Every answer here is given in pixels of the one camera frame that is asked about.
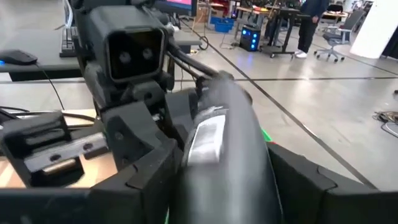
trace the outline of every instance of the pink screen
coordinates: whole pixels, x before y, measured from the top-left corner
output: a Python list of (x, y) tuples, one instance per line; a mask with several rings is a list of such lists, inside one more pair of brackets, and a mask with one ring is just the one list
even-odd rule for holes
[(167, 0), (168, 2), (175, 2), (180, 4), (191, 4), (191, 0)]

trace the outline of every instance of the keyboard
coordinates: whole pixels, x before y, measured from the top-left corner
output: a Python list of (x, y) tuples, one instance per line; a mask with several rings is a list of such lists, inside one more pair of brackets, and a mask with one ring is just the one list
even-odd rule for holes
[(72, 37), (77, 35), (76, 27), (62, 29), (60, 57), (76, 57)]

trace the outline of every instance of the computer mouse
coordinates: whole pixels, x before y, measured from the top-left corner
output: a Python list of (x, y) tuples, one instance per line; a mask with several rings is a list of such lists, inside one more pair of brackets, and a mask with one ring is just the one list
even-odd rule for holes
[(0, 50), (0, 61), (12, 65), (33, 65), (37, 57), (21, 50)]

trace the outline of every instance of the gray floor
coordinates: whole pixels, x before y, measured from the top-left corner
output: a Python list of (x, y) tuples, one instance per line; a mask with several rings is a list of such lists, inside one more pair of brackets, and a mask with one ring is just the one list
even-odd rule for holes
[[(0, 0), (0, 45), (20, 29), (54, 29), (62, 24), (61, 15), (61, 4), (56, 0)], [(297, 33), (295, 28), (289, 42), (292, 50)], [(360, 58), (350, 55), (348, 46), (337, 48), (348, 56), (343, 63), (317, 60), (312, 55), (306, 60), (290, 60), (289, 56), (271, 59), (239, 48), (221, 49), (221, 34), (208, 32), (207, 36), (243, 74), (212, 48), (193, 57), (229, 71), (239, 80), (254, 98), (253, 108), (262, 127), (277, 143), (354, 180), (362, 180), (362, 175), (381, 190), (398, 190), (394, 175), (398, 171), (398, 140), (372, 119), (375, 111), (398, 111), (392, 95), (398, 89), (395, 60)], [(226, 41), (232, 42), (231, 38), (227, 35)], [(326, 42), (316, 35), (310, 51), (323, 47), (327, 47)], [(177, 78), (182, 78), (179, 69)], [(191, 80), (187, 73), (183, 79)], [(10, 81), (7, 74), (0, 74), (0, 105), (60, 109), (48, 83)], [(93, 107), (90, 92), (80, 79), (54, 83), (66, 109)], [(192, 85), (177, 82), (175, 88)]]

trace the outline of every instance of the black pants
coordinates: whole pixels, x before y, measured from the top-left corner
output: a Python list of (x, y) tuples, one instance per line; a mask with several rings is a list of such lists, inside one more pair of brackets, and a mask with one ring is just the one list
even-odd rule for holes
[(308, 50), (312, 43), (313, 35), (317, 30), (318, 23), (313, 23), (311, 19), (302, 20), (300, 30), (298, 35), (300, 38), (298, 39), (298, 49), (302, 50), (305, 53), (308, 53)]

